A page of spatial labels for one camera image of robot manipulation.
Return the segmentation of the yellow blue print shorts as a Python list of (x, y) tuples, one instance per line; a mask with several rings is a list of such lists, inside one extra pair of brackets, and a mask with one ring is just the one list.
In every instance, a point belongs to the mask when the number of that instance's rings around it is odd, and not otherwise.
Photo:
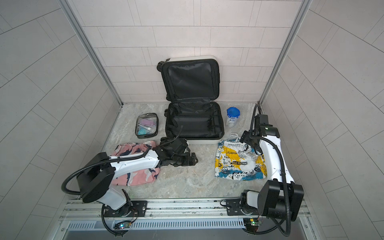
[(233, 181), (264, 179), (267, 177), (264, 156), (239, 138), (223, 140), (216, 152), (215, 177)]

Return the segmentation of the clear container blue lid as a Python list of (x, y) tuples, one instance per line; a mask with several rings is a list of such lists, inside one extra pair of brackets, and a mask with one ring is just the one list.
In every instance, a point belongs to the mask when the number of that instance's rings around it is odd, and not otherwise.
[(241, 112), (240, 112), (240, 110), (238, 108), (236, 108), (236, 107), (229, 107), (227, 109), (227, 117), (228, 117), (227, 118), (227, 122), (226, 122), (227, 126), (229, 128), (234, 127), (237, 124), (237, 121), (238, 121), (240, 115), (241, 115)]

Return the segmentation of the pink shark print shorts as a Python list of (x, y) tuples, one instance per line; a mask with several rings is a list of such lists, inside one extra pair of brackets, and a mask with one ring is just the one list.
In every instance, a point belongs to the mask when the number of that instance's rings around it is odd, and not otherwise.
[[(143, 153), (147, 149), (156, 146), (155, 141), (147, 141), (144, 143), (126, 143), (116, 147), (113, 156), (127, 156), (136, 153)], [(160, 168), (144, 169), (131, 172), (112, 180), (115, 186), (139, 186), (143, 184), (153, 183), (157, 180)]]

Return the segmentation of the clear black-trimmed toiletry bag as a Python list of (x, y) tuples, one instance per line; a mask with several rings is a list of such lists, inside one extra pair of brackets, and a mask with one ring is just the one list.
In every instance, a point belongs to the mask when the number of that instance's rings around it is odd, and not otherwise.
[(135, 134), (139, 139), (153, 138), (159, 131), (159, 118), (155, 113), (138, 116)]

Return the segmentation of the white black-lined carry-on suitcase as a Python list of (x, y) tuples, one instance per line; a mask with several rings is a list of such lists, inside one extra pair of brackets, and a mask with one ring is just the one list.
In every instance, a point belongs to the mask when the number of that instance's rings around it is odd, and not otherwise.
[(225, 134), (220, 66), (214, 56), (170, 58), (157, 64), (169, 101), (165, 133), (190, 141), (218, 141)]

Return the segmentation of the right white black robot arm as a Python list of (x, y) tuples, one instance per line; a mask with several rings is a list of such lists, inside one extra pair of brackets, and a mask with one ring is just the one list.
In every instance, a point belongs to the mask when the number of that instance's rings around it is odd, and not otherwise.
[(256, 153), (263, 154), (267, 168), (267, 181), (257, 191), (245, 190), (235, 210), (244, 215), (256, 215), (246, 219), (244, 232), (264, 235), (279, 230), (283, 236), (291, 234), (292, 222), (297, 219), (304, 189), (291, 176), (281, 150), (279, 130), (269, 124), (267, 115), (259, 114), (260, 104), (253, 110), (251, 126), (240, 138)]

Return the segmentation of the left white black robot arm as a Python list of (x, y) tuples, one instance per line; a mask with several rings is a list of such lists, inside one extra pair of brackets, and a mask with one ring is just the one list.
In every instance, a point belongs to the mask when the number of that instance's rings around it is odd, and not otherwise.
[(142, 153), (126, 156), (109, 156), (98, 153), (85, 167), (72, 173), (62, 183), (61, 189), (69, 195), (78, 195), (84, 203), (99, 202), (114, 211), (128, 209), (132, 202), (125, 190), (112, 185), (112, 181), (140, 170), (194, 166), (198, 163), (186, 139), (162, 138), (161, 143)]

